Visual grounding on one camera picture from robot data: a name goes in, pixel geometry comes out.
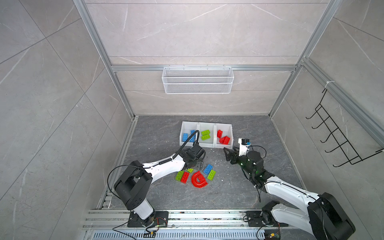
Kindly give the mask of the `green lego brick underside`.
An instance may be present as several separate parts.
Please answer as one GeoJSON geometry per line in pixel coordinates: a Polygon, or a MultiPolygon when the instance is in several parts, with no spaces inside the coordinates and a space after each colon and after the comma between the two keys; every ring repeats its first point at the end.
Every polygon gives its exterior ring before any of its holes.
{"type": "Polygon", "coordinates": [[[209,174],[207,176],[207,179],[212,181],[214,179],[215,175],[216,175],[216,171],[215,170],[210,170],[210,172],[209,172],[209,174]]]}

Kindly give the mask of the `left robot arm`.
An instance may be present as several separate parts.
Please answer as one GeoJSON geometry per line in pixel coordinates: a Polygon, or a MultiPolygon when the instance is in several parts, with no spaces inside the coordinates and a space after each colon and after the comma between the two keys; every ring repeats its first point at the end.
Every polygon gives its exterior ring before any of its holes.
{"type": "Polygon", "coordinates": [[[173,155],[151,163],[133,161],[114,183],[113,189],[127,210],[134,212],[148,226],[155,219],[156,211],[147,200],[152,183],[197,165],[204,160],[206,151],[199,144],[179,149],[173,155]]]}

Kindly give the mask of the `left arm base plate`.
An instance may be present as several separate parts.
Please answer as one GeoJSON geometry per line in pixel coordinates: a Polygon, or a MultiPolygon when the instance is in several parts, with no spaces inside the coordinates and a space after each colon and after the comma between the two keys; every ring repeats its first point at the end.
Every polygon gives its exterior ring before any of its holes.
{"type": "Polygon", "coordinates": [[[138,214],[130,212],[128,228],[149,227],[155,224],[168,225],[169,212],[168,211],[154,211],[147,219],[142,220],[138,214]]]}

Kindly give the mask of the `metal front rail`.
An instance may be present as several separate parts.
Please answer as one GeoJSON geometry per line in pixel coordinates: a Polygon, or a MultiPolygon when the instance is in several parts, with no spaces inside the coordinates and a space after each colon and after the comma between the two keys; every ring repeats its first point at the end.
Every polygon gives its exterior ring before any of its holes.
{"type": "Polygon", "coordinates": [[[168,211],[168,225],[128,228],[130,212],[91,210],[81,224],[86,240],[288,240],[314,237],[293,226],[249,227],[246,211],[260,209],[203,209],[168,211]]]}

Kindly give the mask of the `blue lego brick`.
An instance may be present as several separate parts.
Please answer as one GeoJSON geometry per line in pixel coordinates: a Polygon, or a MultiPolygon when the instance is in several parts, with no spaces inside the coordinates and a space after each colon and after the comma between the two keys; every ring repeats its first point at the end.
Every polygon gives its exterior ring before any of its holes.
{"type": "Polygon", "coordinates": [[[193,143],[196,140],[196,135],[194,135],[195,130],[191,130],[191,139],[190,142],[193,143]]]}
{"type": "Polygon", "coordinates": [[[188,140],[188,137],[189,137],[189,135],[186,134],[186,133],[184,133],[184,134],[182,135],[182,142],[186,142],[186,141],[188,140]]]}

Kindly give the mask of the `white three-compartment bin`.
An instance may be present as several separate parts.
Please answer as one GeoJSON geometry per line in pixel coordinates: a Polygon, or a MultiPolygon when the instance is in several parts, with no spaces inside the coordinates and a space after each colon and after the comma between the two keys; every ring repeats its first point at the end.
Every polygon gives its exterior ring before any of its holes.
{"type": "Polygon", "coordinates": [[[186,146],[191,147],[193,143],[198,140],[199,145],[203,148],[233,148],[234,135],[231,124],[204,122],[182,122],[179,135],[180,146],[182,146],[196,130],[200,131],[200,135],[197,137],[198,134],[195,134],[186,143],[186,146]]]}

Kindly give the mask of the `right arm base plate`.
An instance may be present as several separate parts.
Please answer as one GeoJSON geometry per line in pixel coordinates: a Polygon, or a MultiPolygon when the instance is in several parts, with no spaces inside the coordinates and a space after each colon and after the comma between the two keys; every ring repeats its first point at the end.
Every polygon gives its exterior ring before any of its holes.
{"type": "Polygon", "coordinates": [[[288,224],[279,223],[274,219],[271,213],[267,211],[246,211],[243,221],[248,223],[249,227],[288,227],[288,224]]]}

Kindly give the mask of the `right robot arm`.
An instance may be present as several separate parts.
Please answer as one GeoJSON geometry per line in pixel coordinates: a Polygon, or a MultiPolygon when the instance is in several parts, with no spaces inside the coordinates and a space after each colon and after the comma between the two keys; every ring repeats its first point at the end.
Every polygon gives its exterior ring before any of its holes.
{"type": "Polygon", "coordinates": [[[347,240],[355,233],[355,225],[333,195],[309,192],[281,180],[264,168],[264,159],[253,146],[224,148],[224,153],[228,162],[240,166],[259,194],[265,192],[292,205],[278,201],[266,204],[258,217],[262,227],[287,224],[318,240],[347,240]]]}

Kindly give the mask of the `blue lego brick underside up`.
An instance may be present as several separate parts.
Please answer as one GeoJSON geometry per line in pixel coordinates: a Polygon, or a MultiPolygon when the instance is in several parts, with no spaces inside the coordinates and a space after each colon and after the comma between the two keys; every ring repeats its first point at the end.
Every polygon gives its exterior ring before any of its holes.
{"type": "Polygon", "coordinates": [[[209,175],[212,169],[213,169],[213,166],[208,164],[206,168],[203,170],[203,173],[205,173],[206,175],[209,175]]]}

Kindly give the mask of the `red lego brick bottom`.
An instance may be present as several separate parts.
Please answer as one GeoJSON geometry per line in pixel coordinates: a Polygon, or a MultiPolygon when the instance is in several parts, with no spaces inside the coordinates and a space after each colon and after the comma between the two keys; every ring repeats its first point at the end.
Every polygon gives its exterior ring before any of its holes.
{"type": "Polygon", "coordinates": [[[228,145],[230,143],[230,140],[231,140],[231,138],[229,138],[228,136],[225,136],[223,138],[223,145],[228,145]]]}

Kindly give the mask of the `red arch lego piece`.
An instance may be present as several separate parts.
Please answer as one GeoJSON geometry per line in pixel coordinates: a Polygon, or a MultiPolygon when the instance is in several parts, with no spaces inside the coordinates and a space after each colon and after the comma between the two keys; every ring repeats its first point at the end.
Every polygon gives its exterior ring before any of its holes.
{"type": "Polygon", "coordinates": [[[204,188],[208,185],[208,182],[200,171],[197,171],[192,175],[191,182],[196,188],[204,188]]]}

